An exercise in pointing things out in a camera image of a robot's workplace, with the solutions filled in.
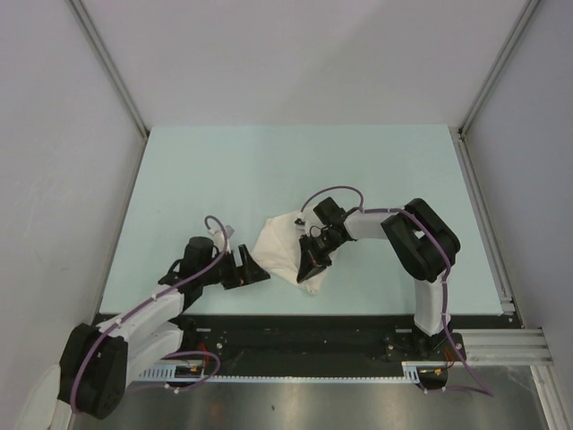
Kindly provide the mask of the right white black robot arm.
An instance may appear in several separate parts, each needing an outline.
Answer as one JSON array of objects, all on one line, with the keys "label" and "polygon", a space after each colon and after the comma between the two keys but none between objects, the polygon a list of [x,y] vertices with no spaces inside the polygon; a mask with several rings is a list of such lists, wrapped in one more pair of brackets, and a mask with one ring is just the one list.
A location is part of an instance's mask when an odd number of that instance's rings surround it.
[{"label": "right white black robot arm", "polygon": [[389,241],[406,272],[416,280],[415,353],[434,359],[445,349],[443,334],[449,329],[447,279],[461,244],[440,216],[421,199],[403,208],[340,207],[327,198],[312,209],[313,215],[295,218],[300,260],[296,281],[314,278],[332,264],[331,255],[347,242],[363,239]]}]

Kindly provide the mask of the white cloth napkin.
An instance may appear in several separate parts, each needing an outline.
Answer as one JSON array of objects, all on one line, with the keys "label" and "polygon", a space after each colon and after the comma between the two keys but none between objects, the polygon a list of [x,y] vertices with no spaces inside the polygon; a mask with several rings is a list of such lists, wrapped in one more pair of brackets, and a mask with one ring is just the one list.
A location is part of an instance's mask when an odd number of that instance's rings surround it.
[{"label": "white cloth napkin", "polygon": [[301,257],[299,237],[309,233],[309,229],[301,231],[295,228],[294,220],[299,214],[309,220],[313,227],[322,226],[318,218],[311,214],[309,209],[303,212],[292,211],[267,219],[251,254],[254,261],[270,274],[283,279],[309,295],[316,296],[319,294],[329,270],[325,270],[302,283],[296,281]]}]

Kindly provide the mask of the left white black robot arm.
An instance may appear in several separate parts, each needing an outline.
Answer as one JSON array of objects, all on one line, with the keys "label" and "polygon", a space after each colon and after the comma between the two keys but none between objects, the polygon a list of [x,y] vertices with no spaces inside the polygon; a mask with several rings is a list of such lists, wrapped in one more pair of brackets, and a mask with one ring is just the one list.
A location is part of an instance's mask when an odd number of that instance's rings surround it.
[{"label": "left white black robot arm", "polygon": [[175,318],[204,288],[240,288],[269,277],[245,245],[233,252],[205,236],[191,238],[182,258],[146,300],[104,322],[81,323],[71,331],[59,361],[57,398],[76,412],[108,417],[143,371],[164,357],[186,358],[196,351],[197,335],[179,327]]}]

